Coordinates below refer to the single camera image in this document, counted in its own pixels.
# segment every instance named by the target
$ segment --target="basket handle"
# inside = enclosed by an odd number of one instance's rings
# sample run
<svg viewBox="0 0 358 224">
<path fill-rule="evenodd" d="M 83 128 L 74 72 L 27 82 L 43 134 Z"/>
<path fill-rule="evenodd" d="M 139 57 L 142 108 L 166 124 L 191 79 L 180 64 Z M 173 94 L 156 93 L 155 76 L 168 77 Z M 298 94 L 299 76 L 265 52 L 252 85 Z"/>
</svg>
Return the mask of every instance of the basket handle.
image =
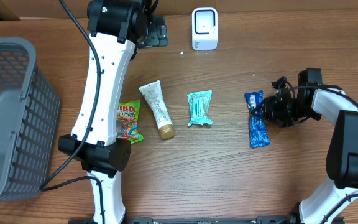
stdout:
<svg viewBox="0 0 358 224">
<path fill-rule="evenodd" d="M 35 64 L 37 61 L 37 53 L 35 51 L 34 46 L 24 38 L 9 37 L 9 38 L 4 38 L 4 41 L 21 45 L 23 48 L 26 49 L 27 53 L 29 54 L 29 64 L 27 66 L 27 71 L 25 72 L 25 77 L 22 84 L 22 93 L 20 94 L 20 99 L 24 100 L 27 98 L 27 95 L 29 94 L 32 77 L 34 75 L 35 69 L 37 68 Z"/>
</svg>

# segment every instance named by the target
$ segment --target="wood grain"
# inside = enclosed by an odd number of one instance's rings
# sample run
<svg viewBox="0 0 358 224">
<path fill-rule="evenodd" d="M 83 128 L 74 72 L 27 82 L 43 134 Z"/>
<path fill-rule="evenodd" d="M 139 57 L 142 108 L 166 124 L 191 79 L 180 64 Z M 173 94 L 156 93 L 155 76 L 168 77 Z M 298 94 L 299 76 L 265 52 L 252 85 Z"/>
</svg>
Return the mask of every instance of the wood grain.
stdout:
<svg viewBox="0 0 358 224">
<path fill-rule="evenodd" d="M 325 119 L 280 129 L 272 144 L 251 149 L 244 93 L 264 90 L 282 75 L 297 83 L 307 67 L 358 101 L 358 10 L 219 15 L 214 51 L 191 49 L 191 17 L 167 16 L 168 47 L 139 50 L 129 65 L 121 101 L 141 100 L 139 131 L 123 173 L 129 217 L 245 218 L 286 214 L 326 176 L 333 127 Z M 86 19 L 81 20 L 85 26 Z M 58 135 L 70 133 L 80 110 L 89 47 L 71 21 L 0 22 L 0 36 L 19 36 L 37 49 L 38 65 L 62 99 Z M 177 135 L 163 141 L 138 87 L 161 80 Z M 187 127 L 186 95 L 212 90 L 211 127 Z M 55 147 L 52 170 L 65 159 Z M 72 162 L 53 182 L 85 175 Z M 90 183 L 30 200 L 0 202 L 0 223 L 66 223 L 93 214 Z M 342 213 L 358 223 L 358 201 Z"/>
<path fill-rule="evenodd" d="M 74 16 L 87 18 L 90 0 L 65 0 Z M 189 15 L 197 7 L 214 7 L 222 12 L 300 11 L 358 9 L 357 0 L 160 0 L 156 15 Z M 56 0 L 0 0 L 0 16 L 5 20 L 68 19 Z"/>
</svg>

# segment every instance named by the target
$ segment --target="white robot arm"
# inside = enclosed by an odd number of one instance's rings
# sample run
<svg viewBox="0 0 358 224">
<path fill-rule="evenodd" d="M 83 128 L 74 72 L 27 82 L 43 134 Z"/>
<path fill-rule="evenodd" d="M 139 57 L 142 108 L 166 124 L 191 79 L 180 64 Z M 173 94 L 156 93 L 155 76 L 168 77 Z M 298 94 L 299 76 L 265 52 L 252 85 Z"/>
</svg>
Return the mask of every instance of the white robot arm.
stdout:
<svg viewBox="0 0 358 224">
<path fill-rule="evenodd" d="M 325 90 L 316 90 L 311 104 L 312 109 L 327 118 L 334 126 L 341 110 L 355 111 L 358 108 L 349 100 L 340 95 L 330 93 Z M 339 189 L 335 182 L 326 177 L 324 182 L 317 188 L 313 194 L 300 203 L 300 220 L 304 224 L 320 224 L 326 218 L 326 223 L 330 224 L 334 218 L 344 210 L 351 202 L 358 197 L 346 200 L 339 209 L 336 209 L 330 217 L 326 215 L 333 210 L 348 195 L 358 193 L 357 188 L 345 187 Z"/>
<path fill-rule="evenodd" d="M 126 215 L 121 197 L 121 172 L 128 163 L 131 143 L 117 138 L 117 108 L 127 66 L 135 57 L 137 48 L 167 45 L 165 20 L 152 15 L 158 1 L 153 6 L 151 2 L 93 0 L 88 5 L 89 39 L 101 68 L 100 94 L 91 131 L 86 136 L 98 75 L 96 56 L 91 48 L 80 113 L 71 134 L 59 138 L 58 148 L 68 155 L 76 153 L 75 159 L 81 161 L 88 177 L 93 178 L 95 213 L 89 223 L 120 224 Z M 77 153 L 82 142 L 85 144 Z"/>
<path fill-rule="evenodd" d="M 299 118 L 327 118 L 334 126 L 326 170 L 328 177 L 306 200 L 297 205 L 291 224 L 331 223 L 351 202 L 358 198 L 358 104 L 337 86 L 322 84 L 320 69 L 308 68 L 299 74 L 299 87 L 291 87 L 285 77 L 273 82 L 276 96 L 265 98 L 260 106 L 262 119 L 281 127 L 299 123 Z M 298 98 L 294 90 L 299 89 Z"/>
</svg>

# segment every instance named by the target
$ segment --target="gold tube cap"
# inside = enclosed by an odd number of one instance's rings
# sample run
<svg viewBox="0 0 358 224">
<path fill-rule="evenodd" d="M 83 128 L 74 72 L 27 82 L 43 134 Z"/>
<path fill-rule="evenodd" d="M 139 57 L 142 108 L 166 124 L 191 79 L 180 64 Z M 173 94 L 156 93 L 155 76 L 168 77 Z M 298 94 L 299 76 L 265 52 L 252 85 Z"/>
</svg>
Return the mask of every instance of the gold tube cap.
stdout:
<svg viewBox="0 0 358 224">
<path fill-rule="evenodd" d="M 175 135 L 175 129 L 172 124 L 162 126 L 159 131 L 162 139 L 172 138 Z"/>
</svg>

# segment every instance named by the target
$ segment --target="white plug adapter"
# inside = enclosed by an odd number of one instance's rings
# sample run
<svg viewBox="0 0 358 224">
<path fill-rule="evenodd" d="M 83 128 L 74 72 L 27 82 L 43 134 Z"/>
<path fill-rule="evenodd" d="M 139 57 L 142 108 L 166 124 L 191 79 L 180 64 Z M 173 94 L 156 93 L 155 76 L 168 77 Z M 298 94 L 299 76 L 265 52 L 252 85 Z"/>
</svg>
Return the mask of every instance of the white plug adapter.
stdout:
<svg viewBox="0 0 358 224">
<path fill-rule="evenodd" d="M 212 7 L 196 8 L 191 14 L 191 39 L 195 50 L 218 46 L 218 12 Z"/>
</svg>

